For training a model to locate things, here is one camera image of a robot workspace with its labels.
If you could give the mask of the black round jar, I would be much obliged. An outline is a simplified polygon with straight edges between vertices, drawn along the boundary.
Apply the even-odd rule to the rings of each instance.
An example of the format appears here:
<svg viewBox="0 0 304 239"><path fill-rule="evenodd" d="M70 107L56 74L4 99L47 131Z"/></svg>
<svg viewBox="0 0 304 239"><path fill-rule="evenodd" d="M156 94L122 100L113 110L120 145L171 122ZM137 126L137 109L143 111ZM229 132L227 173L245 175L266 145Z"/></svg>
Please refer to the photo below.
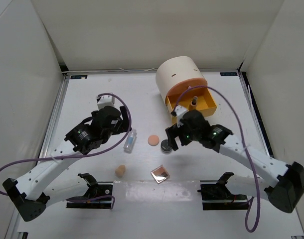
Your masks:
<svg viewBox="0 0 304 239"><path fill-rule="evenodd" d="M161 143L160 143L160 149L163 153L165 154L169 154L172 152L172 147L169 145L168 140L164 139Z"/></svg>

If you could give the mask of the beige foundation bottle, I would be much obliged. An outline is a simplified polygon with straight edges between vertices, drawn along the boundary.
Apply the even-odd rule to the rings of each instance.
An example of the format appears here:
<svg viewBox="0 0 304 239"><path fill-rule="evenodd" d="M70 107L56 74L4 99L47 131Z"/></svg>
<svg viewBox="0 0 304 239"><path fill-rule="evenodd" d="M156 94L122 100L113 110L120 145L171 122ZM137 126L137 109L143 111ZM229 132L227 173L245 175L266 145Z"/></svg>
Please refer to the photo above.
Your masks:
<svg viewBox="0 0 304 239"><path fill-rule="evenodd" d="M197 106L197 100L198 100L198 97L197 96L194 96L190 102L190 105L189 105L189 110L195 110L196 109L196 106Z"/></svg>

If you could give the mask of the yellow drawer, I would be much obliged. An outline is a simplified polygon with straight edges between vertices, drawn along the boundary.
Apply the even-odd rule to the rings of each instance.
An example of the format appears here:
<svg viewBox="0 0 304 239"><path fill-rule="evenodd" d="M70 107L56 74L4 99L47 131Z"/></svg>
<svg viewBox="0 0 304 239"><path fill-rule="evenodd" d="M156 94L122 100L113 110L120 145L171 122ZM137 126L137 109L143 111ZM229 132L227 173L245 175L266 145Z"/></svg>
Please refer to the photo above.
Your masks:
<svg viewBox="0 0 304 239"><path fill-rule="evenodd" d="M169 113L172 112L180 95L181 94L166 96L165 105L167 106ZM190 108L190 103L193 97L197 97L195 109L200 111L204 117L212 116L215 113L217 104L207 88L197 88L185 93L180 98L178 104L191 110L192 108ZM176 117L172 116L171 114L170 117L172 124L176 123Z"/></svg>

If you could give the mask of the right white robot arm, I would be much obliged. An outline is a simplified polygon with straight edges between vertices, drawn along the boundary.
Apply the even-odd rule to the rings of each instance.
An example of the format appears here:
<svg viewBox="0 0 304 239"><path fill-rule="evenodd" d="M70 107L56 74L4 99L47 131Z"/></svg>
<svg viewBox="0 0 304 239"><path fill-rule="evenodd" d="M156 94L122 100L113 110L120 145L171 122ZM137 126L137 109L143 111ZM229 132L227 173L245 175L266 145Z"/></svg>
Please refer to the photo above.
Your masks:
<svg viewBox="0 0 304 239"><path fill-rule="evenodd" d="M260 179L254 185L243 177L234 176L231 182L217 185L216 193L222 199L228 199L240 188L246 188L253 197L260 195L274 207L285 213L291 213L304 194L304 167L293 162L287 164L274 159L242 141L228 128L216 124L210 125L201 112L178 106L171 114L176 123L165 132L173 150L178 150L176 138L182 146L193 141L203 147L236 160L251 169Z"/></svg>

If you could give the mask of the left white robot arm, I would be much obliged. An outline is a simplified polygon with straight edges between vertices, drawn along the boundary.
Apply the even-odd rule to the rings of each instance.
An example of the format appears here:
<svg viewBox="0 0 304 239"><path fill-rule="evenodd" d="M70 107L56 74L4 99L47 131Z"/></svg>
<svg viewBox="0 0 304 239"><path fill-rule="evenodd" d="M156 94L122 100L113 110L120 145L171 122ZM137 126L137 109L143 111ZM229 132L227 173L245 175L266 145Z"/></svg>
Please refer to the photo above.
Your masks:
<svg viewBox="0 0 304 239"><path fill-rule="evenodd" d="M70 130L52 155L40 161L26 174L3 182L7 195L21 218L30 222L49 206L67 200L87 203L99 198L99 185L89 173L78 173L66 183L55 184L55 179L73 163L105 144L112 135L130 131L131 116L126 106L119 109L105 106L93 111Z"/></svg>

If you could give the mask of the beige makeup sponge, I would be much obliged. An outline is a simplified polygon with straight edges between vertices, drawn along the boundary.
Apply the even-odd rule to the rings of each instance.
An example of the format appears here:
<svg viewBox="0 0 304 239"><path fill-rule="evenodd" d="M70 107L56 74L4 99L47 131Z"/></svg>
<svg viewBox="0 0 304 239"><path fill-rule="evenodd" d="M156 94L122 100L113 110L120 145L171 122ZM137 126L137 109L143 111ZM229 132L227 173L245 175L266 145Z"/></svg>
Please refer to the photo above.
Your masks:
<svg viewBox="0 0 304 239"><path fill-rule="evenodd" d="M120 165L115 169L115 175L119 178L122 178L125 174L125 171L126 171L126 166Z"/></svg>

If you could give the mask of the round peach powder puff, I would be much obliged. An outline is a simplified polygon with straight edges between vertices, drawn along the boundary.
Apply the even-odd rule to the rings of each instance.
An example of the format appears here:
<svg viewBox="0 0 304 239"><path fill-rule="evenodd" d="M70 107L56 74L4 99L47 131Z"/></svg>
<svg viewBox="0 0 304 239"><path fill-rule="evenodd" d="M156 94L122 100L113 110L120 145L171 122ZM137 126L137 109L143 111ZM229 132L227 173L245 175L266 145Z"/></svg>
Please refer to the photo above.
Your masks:
<svg viewBox="0 0 304 239"><path fill-rule="evenodd" d="M150 146L157 146L159 144L159 137L157 135L150 135L148 137L148 144Z"/></svg>

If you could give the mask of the clear bottle blue label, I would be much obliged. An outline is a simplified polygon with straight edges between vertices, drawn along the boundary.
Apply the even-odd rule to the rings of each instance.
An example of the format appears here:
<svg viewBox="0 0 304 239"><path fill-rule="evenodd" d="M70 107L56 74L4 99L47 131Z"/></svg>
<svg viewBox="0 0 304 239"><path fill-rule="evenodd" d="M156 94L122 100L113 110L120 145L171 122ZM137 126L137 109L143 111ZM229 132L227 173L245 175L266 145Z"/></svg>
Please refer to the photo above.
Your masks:
<svg viewBox="0 0 304 239"><path fill-rule="evenodd" d="M124 152L126 153L131 153L134 147L134 144L136 142L137 139L137 130L136 129L132 129L129 134L128 137L125 141L125 144L123 146Z"/></svg>

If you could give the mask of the brown eyeshadow palette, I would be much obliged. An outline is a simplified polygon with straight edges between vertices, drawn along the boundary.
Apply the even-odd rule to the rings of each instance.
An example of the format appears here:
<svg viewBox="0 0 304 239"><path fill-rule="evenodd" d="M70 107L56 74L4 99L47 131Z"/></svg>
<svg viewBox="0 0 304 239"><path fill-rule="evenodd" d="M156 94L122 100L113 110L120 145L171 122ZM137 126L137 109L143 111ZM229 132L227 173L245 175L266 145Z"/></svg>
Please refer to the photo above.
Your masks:
<svg viewBox="0 0 304 239"><path fill-rule="evenodd" d="M152 170L151 175L157 184L160 184L170 178L169 173L163 165L160 165L156 169Z"/></svg>

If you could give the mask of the cream round drawer cabinet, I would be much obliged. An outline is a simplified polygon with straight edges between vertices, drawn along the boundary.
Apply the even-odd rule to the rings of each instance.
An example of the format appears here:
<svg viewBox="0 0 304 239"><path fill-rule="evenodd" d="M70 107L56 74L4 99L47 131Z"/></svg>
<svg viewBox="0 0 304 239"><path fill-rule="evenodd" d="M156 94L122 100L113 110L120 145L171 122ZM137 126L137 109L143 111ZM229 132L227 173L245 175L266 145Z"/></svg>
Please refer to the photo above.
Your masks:
<svg viewBox="0 0 304 239"><path fill-rule="evenodd" d="M155 82L163 101L175 84L191 78L204 76L190 57L174 57L162 63L156 72Z"/></svg>

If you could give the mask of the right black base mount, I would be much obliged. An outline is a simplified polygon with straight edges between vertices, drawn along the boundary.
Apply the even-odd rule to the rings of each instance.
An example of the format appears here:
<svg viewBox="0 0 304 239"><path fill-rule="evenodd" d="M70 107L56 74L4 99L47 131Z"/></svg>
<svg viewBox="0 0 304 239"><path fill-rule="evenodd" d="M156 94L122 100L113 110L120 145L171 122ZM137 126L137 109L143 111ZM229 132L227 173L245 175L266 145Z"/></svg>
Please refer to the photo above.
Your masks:
<svg viewBox="0 0 304 239"><path fill-rule="evenodd" d="M247 210L249 198L242 194L232 194L225 185L215 181L200 181L197 192L201 195L204 211Z"/></svg>

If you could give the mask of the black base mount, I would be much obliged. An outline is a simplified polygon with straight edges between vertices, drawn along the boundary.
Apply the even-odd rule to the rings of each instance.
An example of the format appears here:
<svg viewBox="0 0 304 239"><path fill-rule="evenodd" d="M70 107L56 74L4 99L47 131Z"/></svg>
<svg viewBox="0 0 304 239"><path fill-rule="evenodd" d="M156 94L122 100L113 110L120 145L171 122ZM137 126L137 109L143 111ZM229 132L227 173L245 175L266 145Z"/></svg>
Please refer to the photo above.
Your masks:
<svg viewBox="0 0 304 239"><path fill-rule="evenodd" d="M66 201L68 209L113 209L115 197L113 196L113 182L98 182L83 196L69 198Z"/></svg>
<svg viewBox="0 0 304 239"><path fill-rule="evenodd" d="M242 194L232 194L225 185L215 181L200 181L197 192L201 195L204 211L247 210L249 198Z"/></svg>

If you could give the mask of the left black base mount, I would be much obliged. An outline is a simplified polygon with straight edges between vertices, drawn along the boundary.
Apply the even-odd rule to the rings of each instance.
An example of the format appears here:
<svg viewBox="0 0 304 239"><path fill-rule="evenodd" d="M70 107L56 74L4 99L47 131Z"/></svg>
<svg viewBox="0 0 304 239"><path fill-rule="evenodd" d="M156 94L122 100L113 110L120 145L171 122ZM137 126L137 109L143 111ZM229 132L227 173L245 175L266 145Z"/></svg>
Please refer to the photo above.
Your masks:
<svg viewBox="0 0 304 239"><path fill-rule="evenodd" d="M113 209L115 197L113 196L113 182L98 182L83 196L69 198L66 201L68 209Z"/></svg>

